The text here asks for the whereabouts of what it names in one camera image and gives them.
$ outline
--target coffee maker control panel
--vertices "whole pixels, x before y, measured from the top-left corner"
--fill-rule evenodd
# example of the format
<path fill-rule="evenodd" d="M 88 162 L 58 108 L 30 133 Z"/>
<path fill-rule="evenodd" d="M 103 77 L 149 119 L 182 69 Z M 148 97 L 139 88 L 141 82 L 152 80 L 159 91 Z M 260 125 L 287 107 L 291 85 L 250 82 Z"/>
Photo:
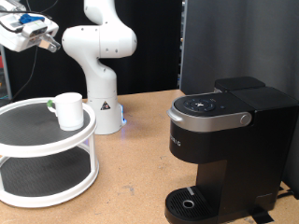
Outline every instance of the coffee maker control panel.
<path fill-rule="evenodd" d="M 184 102 L 187 109 L 195 112 L 207 112 L 215 109 L 215 103 L 211 100 L 191 99 Z"/>
<path fill-rule="evenodd" d="M 254 110 L 230 92 L 183 96 L 174 102 L 174 107 L 185 115 L 195 117 L 216 117 Z"/>

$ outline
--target wooden table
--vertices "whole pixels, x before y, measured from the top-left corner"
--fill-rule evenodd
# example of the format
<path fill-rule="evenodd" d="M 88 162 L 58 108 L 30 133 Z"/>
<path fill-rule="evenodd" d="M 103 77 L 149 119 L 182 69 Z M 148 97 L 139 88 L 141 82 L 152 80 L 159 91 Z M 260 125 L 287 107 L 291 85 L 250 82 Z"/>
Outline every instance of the wooden table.
<path fill-rule="evenodd" d="M 159 91 L 119 96 L 127 124 L 117 133 L 95 136 L 100 172 L 93 185 L 77 198 L 47 208 L 0 203 L 0 224 L 167 224 L 166 196 L 193 186 L 197 172 L 196 164 L 180 161 L 168 147 L 166 110 L 182 95 L 181 91 Z M 289 196 L 278 199 L 269 214 L 277 224 L 291 224 L 298 223 L 298 211 L 299 202 Z M 234 223 L 255 222 L 247 217 Z"/>

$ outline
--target drip tray grate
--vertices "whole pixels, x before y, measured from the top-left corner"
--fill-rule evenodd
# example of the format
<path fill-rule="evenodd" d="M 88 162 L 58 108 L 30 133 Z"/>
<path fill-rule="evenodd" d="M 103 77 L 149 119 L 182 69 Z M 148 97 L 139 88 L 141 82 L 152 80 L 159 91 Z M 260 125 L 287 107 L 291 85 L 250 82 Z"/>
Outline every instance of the drip tray grate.
<path fill-rule="evenodd" d="M 186 221 L 197 221 L 216 216 L 197 187 L 177 189 L 166 199 L 172 216 Z"/>

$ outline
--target coffee maker drip tray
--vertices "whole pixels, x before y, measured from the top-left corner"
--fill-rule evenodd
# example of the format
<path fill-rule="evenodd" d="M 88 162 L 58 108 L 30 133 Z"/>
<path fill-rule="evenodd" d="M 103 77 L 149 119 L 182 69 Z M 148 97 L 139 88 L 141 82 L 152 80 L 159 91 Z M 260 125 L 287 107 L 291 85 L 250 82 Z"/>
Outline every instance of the coffee maker drip tray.
<path fill-rule="evenodd" d="M 166 198 L 165 216 L 176 224 L 211 224 L 217 220 L 217 213 L 196 186 L 171 192 Z"/>

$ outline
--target cup handle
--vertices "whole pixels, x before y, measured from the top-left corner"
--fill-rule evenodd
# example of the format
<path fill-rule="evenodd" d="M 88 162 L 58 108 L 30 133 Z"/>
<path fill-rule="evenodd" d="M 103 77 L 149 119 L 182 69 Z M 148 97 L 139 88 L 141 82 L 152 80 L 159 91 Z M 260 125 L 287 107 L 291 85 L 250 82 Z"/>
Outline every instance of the cup handle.
<path fill-rule="evenodd" d="M 54 101 L 52 100 L 48 100 L 47 101 L 47 107 L 48 107 L 48 110 L 52 113 L 55 113 L 56 117 L 57 117 L 57 112 L 56 110 L 53 108 L 52 104 L 54 103 Z"/>

